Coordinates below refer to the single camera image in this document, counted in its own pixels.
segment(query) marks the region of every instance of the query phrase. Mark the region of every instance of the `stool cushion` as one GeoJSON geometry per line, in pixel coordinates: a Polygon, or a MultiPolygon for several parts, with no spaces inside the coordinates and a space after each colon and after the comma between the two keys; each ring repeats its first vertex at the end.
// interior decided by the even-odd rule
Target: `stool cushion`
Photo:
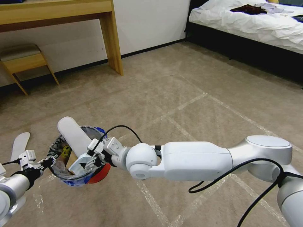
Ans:
{"type": "Polygon", "coordinates": [[[0,51],[0,60],[9,61],[17,58],[39,54],[40,49],[35,44],[26,44],[5,48],[0,51]]]}

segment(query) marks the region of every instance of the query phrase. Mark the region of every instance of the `bed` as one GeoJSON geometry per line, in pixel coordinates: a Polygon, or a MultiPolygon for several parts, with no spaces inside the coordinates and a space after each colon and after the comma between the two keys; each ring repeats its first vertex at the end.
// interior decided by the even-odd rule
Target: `bed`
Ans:
{"type": "Polygon", "coordinates": [[[303,23],[292,18],[298,15],[303,15],[303,7],[265,0],[191,0],[187,39],[301,82],[303,23]],[[268,7],[268,13],[230,11],[246,4],[268,7]]]}

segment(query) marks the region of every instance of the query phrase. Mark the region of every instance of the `wooden table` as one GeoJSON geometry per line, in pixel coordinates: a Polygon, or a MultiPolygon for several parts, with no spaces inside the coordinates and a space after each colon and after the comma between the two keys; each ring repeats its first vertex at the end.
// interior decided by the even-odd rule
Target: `wooden table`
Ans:
{"type": "Polygon", "coordinates": [[[0,5],[0,32],[99,19],[108,63],[123,75],[113,0],[27,0],[0,5]]]}

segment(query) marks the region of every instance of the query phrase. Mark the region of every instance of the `robotic arm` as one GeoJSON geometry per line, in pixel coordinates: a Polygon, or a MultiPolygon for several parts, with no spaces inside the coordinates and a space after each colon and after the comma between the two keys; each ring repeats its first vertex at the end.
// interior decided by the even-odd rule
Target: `robotic arm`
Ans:
{"type": "MultiPolygon", "coordinates": [[[[285,172],[301,176],[290,164],[292,145],[272,136],[248,136],[231,148],[218,147],[210,142],[169,142],[163,146],[140,143],[126,148],[116,138],[110,138],[100,148],[111,155],[112,166],[129,171],[135,179],[165,177],[176,181],[213,181],[241,163],[256,158],[276,161],[285,172]]],[[[246,170],[267,182],[274,182],[280,174],[278,166],[268,161],[255,161],[239,169],[246,170]]],[[[277,201],[291,227],[303,225],[302,179],[285,177],[280,182],[277,201]]]]}
{"type": "MultiPolygon", "coordinates": [[[[108,162],[130,172],[135,179],[165,177],[177,181],[213,181],[243,162],[264,158],[277,162],[285,172],[300,175],[290,164],[292,145],[277,137],[248,136],[232,148],[222,148],[210,142],[169,142],[163,146],[140,143],[128,148],[114,137],[91,141],[80,136],[82,141],[89,143],[80,144],[87,148],[83,150],[70,143],[83,134],[81,128],[71,122],[72,133],[68,130],[60,132],[72,149],[78,152],[79,158],[73,164],[77,171],[91,172],[100,167],[101,163],[108,162]],[[160,164],[157,164],[157,156],[161,158],[160,164]]],[[[22,200],[25,191],[31,188],[44,169],[53,165],[57,157],[49,156],[37,164],[32,163],[35,158],[30,153],[20,155],[19,158],[24,158],[20,160],[21,171],[10,178],[3,177],[5,170],[0,164],[0,226],[22,206],[25,202],[22,200]]],[[[268,182],[276,181],[280,174],[280,169],[268,161],[254,161],[239,168],[239,171],[245,170],[268,182]]],[[[303,215],[300,208],[303,201],[303,180],[294,176],[284,178],[280,182],[277,200],[290,226],[302,226],[303,215]]]]}

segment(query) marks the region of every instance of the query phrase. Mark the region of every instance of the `white wall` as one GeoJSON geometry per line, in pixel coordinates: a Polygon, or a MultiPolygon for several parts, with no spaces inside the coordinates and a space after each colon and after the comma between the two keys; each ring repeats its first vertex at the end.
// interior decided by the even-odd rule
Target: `white wall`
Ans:
{"type": "MultiPolygon", "coordinates": [[[[185,37],[190,0],[114,0],[121,54],[185,37]]],[[[35,43],[54,72],[106,59],[98,20],[0,33],[0,48],[35,43]]],[[[28,79],[47,74],[45,68],[23,74],[28,79]]],[[[0,86],[13,80],[0,68],[0,86]]]]}

